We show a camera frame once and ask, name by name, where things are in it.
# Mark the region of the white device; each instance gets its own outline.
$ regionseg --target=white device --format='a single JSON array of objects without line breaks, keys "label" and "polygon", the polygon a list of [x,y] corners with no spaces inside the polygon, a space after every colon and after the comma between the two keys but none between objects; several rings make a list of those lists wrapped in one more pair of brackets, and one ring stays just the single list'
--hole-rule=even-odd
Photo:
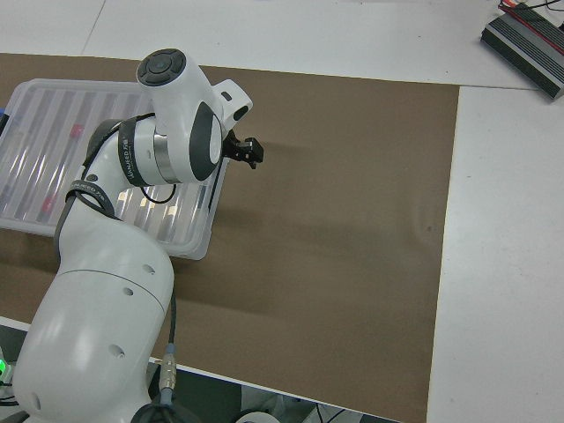
[{"label": "white device", "polygon": [[132,186],[204,181],[230,130],[252,108],[237,84],[211,86],[176,49],[146,57],[137,80],[155,116],[110,123],[100,142],[91,140],[57,227],[60,267],[13,379],[26,423],[129,423],[151,402],[145,370],[173,268],[153,238],[112,219],[113,210]]}]

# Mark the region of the red wire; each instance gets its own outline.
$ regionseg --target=red wire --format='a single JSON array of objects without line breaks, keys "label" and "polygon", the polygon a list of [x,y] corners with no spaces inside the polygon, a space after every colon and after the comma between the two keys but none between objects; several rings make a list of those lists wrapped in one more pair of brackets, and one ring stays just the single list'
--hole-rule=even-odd
[{"label": "red wire", "polygon": [[546,38],[542,33],[540,33],[534,26],[532,26],[529,22],[527,22],[525,19],[521,18],[517,13],[515,13],[513,11],[512,7],[507,7],[507,6],[500,6],[500,9],[505,11],[507,14],[509,14],[511,17],[513,17],[514,19],[518,20],[519,22],[521,22],[523,25],[527,26],[533,33],[535,33],[536,35],[538,35],[540,38],[542,38],[544,41],[546,41],[546,43],[548,43],[552,48],[554,48],[556,51],[558,51],[561,55],[564,56],[564,48],[560,47],[558,44],[555,44],[553,41],[551,41],[550,39]]}]

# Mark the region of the brown cardboard sheet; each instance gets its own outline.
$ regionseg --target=brown cardboard sheet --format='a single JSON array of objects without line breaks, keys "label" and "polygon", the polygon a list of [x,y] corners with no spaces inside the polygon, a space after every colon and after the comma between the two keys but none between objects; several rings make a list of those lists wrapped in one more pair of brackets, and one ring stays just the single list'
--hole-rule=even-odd
[{"label": "brown cardboard sheet", "polygon": [[[0,55],[0,104],[31,78],[134,80],[136,66]],[[423,422],[458,88],[204,71],[253,99],[236,129],[265,162],[230,165],[208,256],[173,260],[178,360]],[[50,239],[0,231],[0,315],[31,322],[56,269]]]}]

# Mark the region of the white robotic arm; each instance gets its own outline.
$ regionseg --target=white robotic arm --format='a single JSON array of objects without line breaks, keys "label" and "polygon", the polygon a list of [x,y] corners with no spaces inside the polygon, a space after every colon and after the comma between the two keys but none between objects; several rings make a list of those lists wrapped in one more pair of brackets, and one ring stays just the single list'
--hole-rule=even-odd
[{"label": "white robotic arm", "polygon": [[[93,138],[59,221],[60,268],[13,380],[27,423],[129,423],[150,403],[145,370],[174,274],[153,238],[113,217],[118,195],[133,186],[205,181],[252,107],[233,81],[211,86],[175,49],[146,57],[137,79],[155,116],[110,123],[100,142]],[[241,145],[255,143],[247,141]],[[251,166],[262,161],[260,151]],[[241,159],[241,151],[231,153]]]}]

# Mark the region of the transparent storage container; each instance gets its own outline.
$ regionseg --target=transparent storage container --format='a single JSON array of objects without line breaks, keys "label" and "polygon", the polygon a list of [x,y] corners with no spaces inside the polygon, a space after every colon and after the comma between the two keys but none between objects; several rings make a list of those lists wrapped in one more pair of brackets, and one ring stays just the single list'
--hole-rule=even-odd
[{"label": "transparent storage container", "polygon": [[[0,135],[0,227],[53,236],[64,197],[105,119],[152,112],[137,83],[33,79],[14,91]],[[121,193],[115,214],[157,239],[170,256],[199,260],[208,248],[225,177],[223,159],[208,180],[177,186],[167,204],[139,188]],[[157,199],[172,186],[150,187]]]}]

